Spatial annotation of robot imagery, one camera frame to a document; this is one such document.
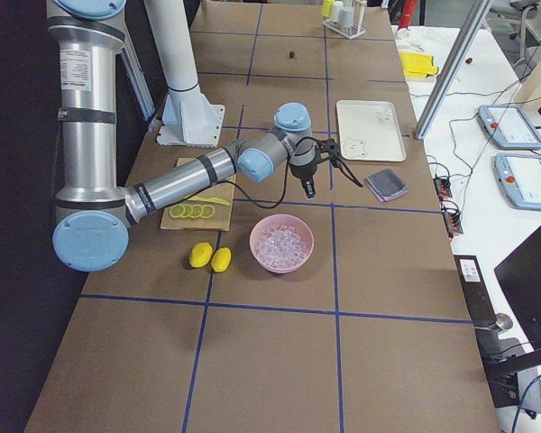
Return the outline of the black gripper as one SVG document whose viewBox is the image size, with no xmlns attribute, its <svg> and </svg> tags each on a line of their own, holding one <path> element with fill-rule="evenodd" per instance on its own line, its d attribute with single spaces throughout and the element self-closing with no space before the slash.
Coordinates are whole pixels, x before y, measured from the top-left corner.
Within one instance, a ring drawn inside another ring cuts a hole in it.
<svg viewBox="0 0 541 433">
<path fill-rule="evenodd" d="M 318 140 L 315 137 L 303 137 L 294 144 L 289 168 L 292 175 L 300 180 L 307 199 L 316 196 L 314 175 L 317 166 L 325 161 L 336 164 L 340 157 L 340 145 L 334 139 Z"/>
</svg>

